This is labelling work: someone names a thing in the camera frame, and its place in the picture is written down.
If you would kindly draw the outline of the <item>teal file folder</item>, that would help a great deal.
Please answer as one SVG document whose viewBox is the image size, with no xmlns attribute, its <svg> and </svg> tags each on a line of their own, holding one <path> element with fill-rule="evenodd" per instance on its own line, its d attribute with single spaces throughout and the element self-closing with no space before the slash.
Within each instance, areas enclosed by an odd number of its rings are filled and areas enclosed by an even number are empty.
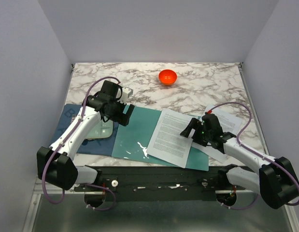
<svg viewBox="0 0 299 232">
<path fill-rule="evenodd" d="M 118 127 L 112 157 L 177 167 L 147 154 L 147 147 L 160 114 L 161 111 L 136 106 L 129 119 L 129 124 Z M 207 163 L 196 163 L 198 167 L 202 168 L 201 171 L 209 170 L 209 157 L 206 156 Z"/>
</svg>

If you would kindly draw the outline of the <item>single printed paper sheet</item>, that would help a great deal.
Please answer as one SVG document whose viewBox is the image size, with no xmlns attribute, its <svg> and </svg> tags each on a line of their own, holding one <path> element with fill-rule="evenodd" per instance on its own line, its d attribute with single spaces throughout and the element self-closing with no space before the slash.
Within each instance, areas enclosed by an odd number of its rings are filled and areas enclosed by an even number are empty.
<svg viewBox="0 0 299 232">
<path fill-rule="evenodd" d="M 191 136 L 186 138 L 180 135 L 193 118 L 198 117 L 163 109 L 147 147 L 147 154 L 181 168 L 201 170 L 196 163 L 207 163 L 207 156 L 192 147 Z"/>
</svg>

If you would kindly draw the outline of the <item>printed white paper sheets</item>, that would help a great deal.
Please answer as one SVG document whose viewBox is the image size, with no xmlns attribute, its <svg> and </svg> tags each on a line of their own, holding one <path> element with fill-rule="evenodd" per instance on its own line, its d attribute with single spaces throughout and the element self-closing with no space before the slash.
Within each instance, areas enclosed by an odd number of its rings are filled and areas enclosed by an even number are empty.
<svg viewBox="0 0 299 232">
<path fill-rule="evenodd" d="M 231 132 L 234 135 L 238 134 L 243 123 L 243 120 L 241 118 L 222 110 L 220 107 L 215 108 L 213 110 L 213 114 L 215 114 L 218 117 L 223 132 Z M 219 163 L 224 163 L 227 160 L 226 154 L 223 154 L 210 146 L 203 147 L 193 142 L 192 147 L 202 151 L 203 153 L 208 155 L 212 160 L 215 160 Z"/>
</svg>

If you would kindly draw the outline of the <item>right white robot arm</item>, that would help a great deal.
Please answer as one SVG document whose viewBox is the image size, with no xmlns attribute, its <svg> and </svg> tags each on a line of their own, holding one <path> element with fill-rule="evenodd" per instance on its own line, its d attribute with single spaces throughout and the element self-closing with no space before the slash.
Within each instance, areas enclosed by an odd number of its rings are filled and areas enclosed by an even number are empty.
<svg viewBox="0 0 299 232">
<path fill-rule="evenodd" d="M 271 208 L 278 209 L 292 200 L 298 199 L 299 181 L 291 162 L 285 157 L 275 158 L 242 144 L 231 132 L 224 132 L 215 114 L 205 114 L 201 120 L 192 118 L 180 133 L 182 137 L 191 136 L 193 142 L 231 156 L 246 165 L 245 170 L 237 165 L 225 167 L 217 177 L 222 189 L 240 186 L 261 196 Z"/>
</svg>

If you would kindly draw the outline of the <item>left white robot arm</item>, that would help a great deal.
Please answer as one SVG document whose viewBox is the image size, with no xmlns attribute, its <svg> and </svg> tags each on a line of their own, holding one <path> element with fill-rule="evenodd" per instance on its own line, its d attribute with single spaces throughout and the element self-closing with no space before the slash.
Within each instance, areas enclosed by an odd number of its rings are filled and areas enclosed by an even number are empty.
<svg viewBox="0 0 299 232">
<path fill-rule="evenodd" d="M 49 147 L 37 152 L 38 178 L 43 184 L 50 183 L 62 190 L 69 190 L 75 184 L 85 184 L 91 191 L 101 187 L 98 171 L 89 166 L 76 166 L 74 157 L 89 132 L 101 121 L 112 121 L 127 126 L 134 105 L 127 105 L 133 94 L 129 87 L 122 87 L 115 77 L 102 78 L 100 91 L 86 93 L 83 105 L 76 119 Z"/>
</svg>

